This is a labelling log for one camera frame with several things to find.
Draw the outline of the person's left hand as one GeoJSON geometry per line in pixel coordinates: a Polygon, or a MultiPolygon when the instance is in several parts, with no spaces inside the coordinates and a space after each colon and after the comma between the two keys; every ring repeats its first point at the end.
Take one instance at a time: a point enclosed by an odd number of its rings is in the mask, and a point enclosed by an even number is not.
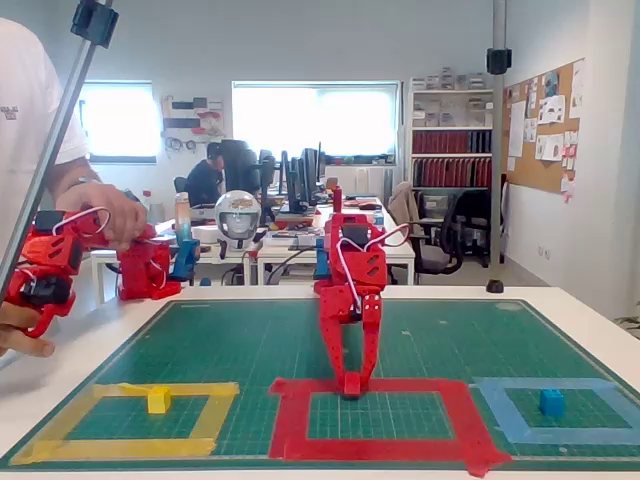
{"type": "Polygon", "coordinates": [[[56,191],[53,198],[59,210],[80,212],[99,208],[98,214],[105,224],[103,233],[110,246],[119,251],[127,250],[147,225],[146,209],[110,184],[97,181],[77,184],[56,191]]]}

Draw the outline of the person's right hand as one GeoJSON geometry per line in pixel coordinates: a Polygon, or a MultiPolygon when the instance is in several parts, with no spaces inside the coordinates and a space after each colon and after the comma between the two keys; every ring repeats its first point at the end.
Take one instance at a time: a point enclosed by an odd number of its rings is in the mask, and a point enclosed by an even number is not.
{"type": "Polygon", "coordinates": [[[25,355],[47,358],[55,350],[53,343],[42,338],[31,338],[25,333],[39,322],[39,314],[30,308],[1,304],[1,355],[13,350],[25,355]]]}

